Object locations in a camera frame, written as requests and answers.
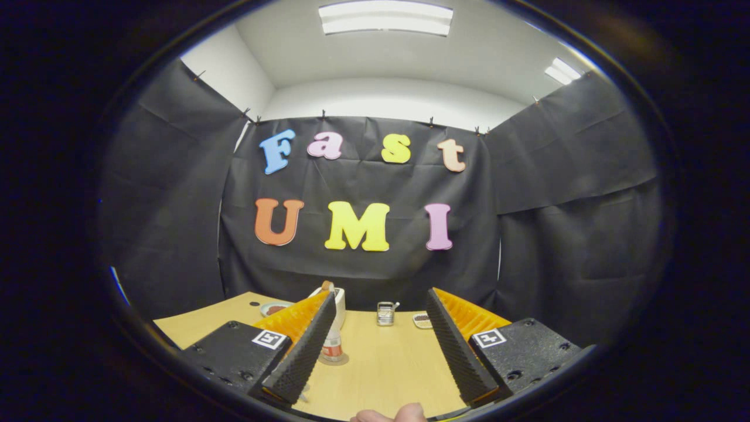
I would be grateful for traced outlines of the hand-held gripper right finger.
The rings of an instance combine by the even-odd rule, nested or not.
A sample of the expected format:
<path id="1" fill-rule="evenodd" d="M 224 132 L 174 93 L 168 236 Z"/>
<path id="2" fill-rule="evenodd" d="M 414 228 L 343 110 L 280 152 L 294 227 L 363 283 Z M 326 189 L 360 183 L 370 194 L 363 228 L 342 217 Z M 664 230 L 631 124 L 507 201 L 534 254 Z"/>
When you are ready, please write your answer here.
<path id="1" fill-rule="evenodd" d="M 429 289 L 426 312 L 459 396 L 472 408 L 536 386 L 582 351 L 534 318 L 511 322 L 439 288 Z"/>

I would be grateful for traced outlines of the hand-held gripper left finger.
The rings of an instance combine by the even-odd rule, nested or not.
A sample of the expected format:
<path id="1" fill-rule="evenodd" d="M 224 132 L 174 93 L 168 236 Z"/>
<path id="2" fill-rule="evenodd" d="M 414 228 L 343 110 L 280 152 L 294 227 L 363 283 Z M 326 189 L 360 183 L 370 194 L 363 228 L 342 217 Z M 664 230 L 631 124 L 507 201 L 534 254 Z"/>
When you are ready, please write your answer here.
<path id="1" fill-rule="evenodd" d="M 319 291 L 255 324 L 229 321 L 181 354 L 220 386 L 289 407 L 311 376 L 335 317 L 335 295 Z"/>

